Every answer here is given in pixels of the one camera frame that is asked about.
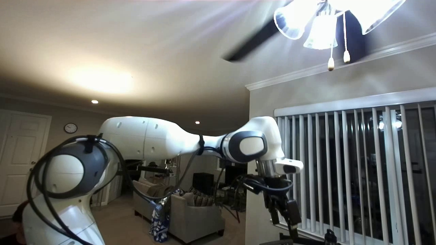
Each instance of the window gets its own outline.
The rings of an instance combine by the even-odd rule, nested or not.
[[[436,88],[275,111],[301,233],[345,244],[435,244]]]

